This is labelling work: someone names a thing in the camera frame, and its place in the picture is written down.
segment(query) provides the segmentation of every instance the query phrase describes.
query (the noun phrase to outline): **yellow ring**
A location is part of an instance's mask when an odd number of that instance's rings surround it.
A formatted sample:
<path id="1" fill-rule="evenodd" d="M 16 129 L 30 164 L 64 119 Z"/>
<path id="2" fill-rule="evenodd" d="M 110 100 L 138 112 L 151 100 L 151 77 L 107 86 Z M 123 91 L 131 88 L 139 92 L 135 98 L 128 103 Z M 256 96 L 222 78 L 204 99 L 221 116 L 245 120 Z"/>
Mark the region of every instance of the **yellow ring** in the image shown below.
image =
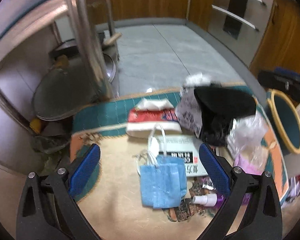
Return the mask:
<path id="1" fill-rule="evenodd" d="M 283 140 L 283 142 L 285 143 L 287 149 L 291 152 L 291 153 L 294 153 L 294 154 L 300 154 L 300 147 L 299 148 L 296 148 L 292 142 L 290 141 L 290 138 L 288 137 L 283 125 L 282 125 L 282 122 L 279 118 L 279 114 L 278 114 L 278 111 L 277 111 L 277 108 L 274 104 L 274 96 L 279 96 L 281 97 L 287 104 L 288 106 L 290 107 L 290 109 L 292 110 L 295 118 L 296 118 L 296 121 L 298 123 L 298 127 L 299 127 L 299 131 L 300 131 L 300 117 L 296 111 L 296 108 L 294 107 L 294 105 L 292 104 L 291 100 L 287 97 L 286 94 L 284 94 L 283 92 L 279 91 L 279 90 L 269 90 L 269 92 L 271 92 L 271 98 L 268 98 L 267 99 L 267 103 L 270 107 L 270 110 L 271 110 L 271 113 L 272 113 L 272 117 L 274 119 L 274 123 L 277 127 L 277 130 Z"/>

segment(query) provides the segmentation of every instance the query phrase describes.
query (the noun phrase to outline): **screw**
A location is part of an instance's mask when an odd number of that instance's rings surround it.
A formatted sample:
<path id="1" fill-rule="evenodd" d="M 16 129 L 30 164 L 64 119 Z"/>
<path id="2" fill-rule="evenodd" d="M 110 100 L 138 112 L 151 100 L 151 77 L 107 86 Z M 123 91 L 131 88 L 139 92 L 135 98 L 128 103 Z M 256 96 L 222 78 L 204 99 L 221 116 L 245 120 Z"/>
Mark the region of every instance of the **screw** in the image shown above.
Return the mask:
<path id="1" fill-rule="evenodd" d="M 66 169 L 65 168 L 60 168 L 59 170 L 58 170 L 58 174 L 59 175 L 62 175 L 62 174 L 65 174 L 66 173 Z"/>
<path id="2" fill-rule="evenodd" d="M 271 177 L 271 172 L 269 172 L 269 171 L 265 171 L 265 175 L 266 175 L 266 177 Z"/>
<path id="3" fill-rule="evenodd" d="M 238 166 L 235 166 L 233 168 L 233 170 L 234 170 L 235 173 L 238 173 L 238 174 L 240 174 L 242 172 L 242 169 L 240 167 L 238 167 Z"/>
<path id="4" fill-rule="evenodd" d="M 29 175 L 28 175 L 28 177 L 29 177 L 30 179 L 34 178 L 34 176 L 35 176 L 35 172 L 30 172 Z"/>

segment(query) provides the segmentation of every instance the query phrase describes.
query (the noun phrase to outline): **clear plastic bag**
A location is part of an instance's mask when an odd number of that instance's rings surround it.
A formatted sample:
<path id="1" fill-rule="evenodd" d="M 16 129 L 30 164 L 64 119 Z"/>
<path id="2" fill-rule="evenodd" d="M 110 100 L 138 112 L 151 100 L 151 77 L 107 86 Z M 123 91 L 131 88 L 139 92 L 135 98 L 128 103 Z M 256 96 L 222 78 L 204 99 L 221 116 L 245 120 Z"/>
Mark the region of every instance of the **clear plastic bag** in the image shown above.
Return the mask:
<path id="1" fill-rule="evenodd" d="M 254 116 L 234 120 L 233 128 L 227 138 L 229 152 L 234 166 L 240 166 L 245 172 L 261 174 L 268 150 L 261 145 L 261 140 L 268 131 L 263 116 L 257 111 Z"/>

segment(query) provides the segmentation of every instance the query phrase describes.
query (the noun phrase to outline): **surgical mask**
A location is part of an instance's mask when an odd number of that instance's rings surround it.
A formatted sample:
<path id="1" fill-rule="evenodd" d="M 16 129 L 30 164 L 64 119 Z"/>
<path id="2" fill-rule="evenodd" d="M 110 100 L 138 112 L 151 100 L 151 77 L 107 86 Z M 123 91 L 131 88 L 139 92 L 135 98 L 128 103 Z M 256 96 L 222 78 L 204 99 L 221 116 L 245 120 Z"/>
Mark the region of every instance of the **surgical mask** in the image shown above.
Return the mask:
<path id="1" fill-rule="evenodd" d="M 153 135 L 159 127 L 162 131 L 164 156 L 158 155 L 159 147 Z M 139 167 L 141 200 L 144 206 L 153 208 L 178 207 L 181 197 L 186 194 L 186 171 L 182 159 L 167 156 L 165 132 L 162 126 L 156 124 L 148 138 L 148 149 L 140 154 L 138 161 L 146 154 L 146 165 Z"/>

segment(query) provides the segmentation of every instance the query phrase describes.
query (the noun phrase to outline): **white elastic strap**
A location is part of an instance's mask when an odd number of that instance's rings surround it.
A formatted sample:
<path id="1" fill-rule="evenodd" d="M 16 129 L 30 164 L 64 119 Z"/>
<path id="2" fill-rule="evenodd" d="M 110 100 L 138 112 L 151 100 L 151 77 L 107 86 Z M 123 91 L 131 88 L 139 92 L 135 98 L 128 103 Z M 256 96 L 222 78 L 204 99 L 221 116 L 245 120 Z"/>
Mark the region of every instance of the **white elastic strap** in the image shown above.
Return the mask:
<path id="1" fill-rule="evenodd" d="M 163 155 L 164 156 L 167 156 L 167 140 L 166 140 L 166 134 L 164 132 L 164 129 L 163 127 L 156 123 L 154 125 L 154 128 L 152 129 L 149 137 L 148 137 L 148 148 L 143 150 L 139 156 L 138 156 L 138 159 L 137 159 L 137 171 L 138 171 L 138 174 L 140 175 L 140 165 L 139 165 L 139 161 L 141 160 L 141 158 L 144 158 L 145 159 L 145 154 L 147 154 L 147 159 L 146 159 L 146 165 L 154 165 L 156 167 L 158 167 L 158 161 L 157 161 L 157 158 L 156 156 L 149 150 L 150 149 L 150 146 L 151 146 L 151 142 L 152 142 L 152 138 L 154 136 L 154 133 L 155 131 L 157 130 L 157 127 L 160 128 L 161 130 L 161 133 L 162 133 L 162 138 L 163 138 Z"/>

